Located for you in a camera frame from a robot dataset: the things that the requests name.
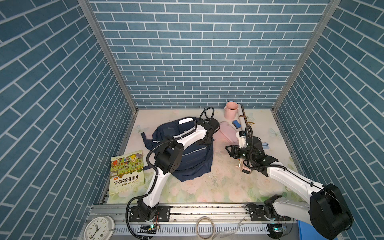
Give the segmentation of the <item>colourful children's picture book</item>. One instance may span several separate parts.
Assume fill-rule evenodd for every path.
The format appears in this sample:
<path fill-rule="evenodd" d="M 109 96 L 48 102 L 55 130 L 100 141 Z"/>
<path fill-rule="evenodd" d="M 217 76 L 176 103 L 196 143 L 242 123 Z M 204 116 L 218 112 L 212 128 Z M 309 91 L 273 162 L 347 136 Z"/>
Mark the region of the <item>colourful children's picture book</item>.
<path fill-rule="evenodd" d="M 143 151 L 111 158 L 110 195 L 119 194 L 145 184 Z"/>

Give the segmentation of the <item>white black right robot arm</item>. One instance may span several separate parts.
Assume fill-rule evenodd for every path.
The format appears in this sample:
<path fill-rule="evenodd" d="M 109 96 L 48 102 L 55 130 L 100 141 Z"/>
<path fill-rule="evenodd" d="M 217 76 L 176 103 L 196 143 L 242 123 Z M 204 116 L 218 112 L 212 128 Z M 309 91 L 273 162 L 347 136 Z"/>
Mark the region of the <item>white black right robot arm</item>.
<path fill-rule="evenodd" d="M 296 202 L 282 195 L 270 197 L 264 202 L 266 219 L 277 221 L 281 217 L 290 217 L 305 222 L 328 240 L 352 227 L 354 217 L 337 186 L 323 185 L 290 170 L 265 154 L 258 138 L 248 138 L 240 146 L 226 146 L 226 151 L 230 157 L 243 160 L 249 170 L 283 184 L 303 199 Z"/>

